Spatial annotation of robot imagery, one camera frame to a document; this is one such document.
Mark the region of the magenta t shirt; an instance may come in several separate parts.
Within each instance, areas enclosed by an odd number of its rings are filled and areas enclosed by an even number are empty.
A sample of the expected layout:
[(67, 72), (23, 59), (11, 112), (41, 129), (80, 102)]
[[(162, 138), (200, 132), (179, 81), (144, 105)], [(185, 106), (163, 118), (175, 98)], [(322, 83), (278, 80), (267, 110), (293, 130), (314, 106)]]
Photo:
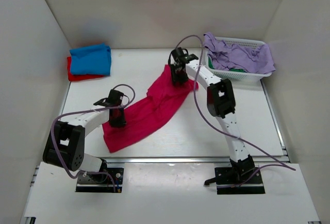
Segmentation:
[(103, 124), (104, 142), (109, 152), (118, 152), (156, 132), (167, 124), (193, 92), (194, 81), (173, 85), (169, 66), (151, 84), (146, 97), (124, 110), (127, 124), (122, 128)]

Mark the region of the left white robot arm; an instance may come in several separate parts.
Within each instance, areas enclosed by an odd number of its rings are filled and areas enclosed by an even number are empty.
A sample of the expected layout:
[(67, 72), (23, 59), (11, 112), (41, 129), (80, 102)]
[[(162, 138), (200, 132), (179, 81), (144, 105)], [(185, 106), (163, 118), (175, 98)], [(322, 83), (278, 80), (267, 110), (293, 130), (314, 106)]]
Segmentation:
[(126, 120), (122, 100), (124, 93), (111, 89), (108, 97), (93, 104), (92, 112), (84, 113), (69, 122), (56, 121), (43, 152), (43, 161), (69, 171), (82, 171), (96, 183), (109, 179), (104, 159), (85, 153), (85, 137), (97, 127), (109, 124), (124, 127)]

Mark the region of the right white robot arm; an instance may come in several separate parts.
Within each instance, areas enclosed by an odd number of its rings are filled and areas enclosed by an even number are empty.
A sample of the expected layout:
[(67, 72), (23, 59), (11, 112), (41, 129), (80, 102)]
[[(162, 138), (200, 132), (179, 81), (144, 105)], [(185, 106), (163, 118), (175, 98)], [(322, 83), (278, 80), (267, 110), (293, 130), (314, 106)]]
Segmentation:
[(198, 57), (187, 49), (178, 47), (170, 52), (168, 59), (172, 84), (182, 85), (189, 76), (207, 92), (207, 109), (226, 133), (231, 169), (226, 174), (234, 183), (243, 183), (255, 169), (254, 161), (241, 137), (235, 115), (236, 101), (230, 80), (221, 79), (199, 64)]

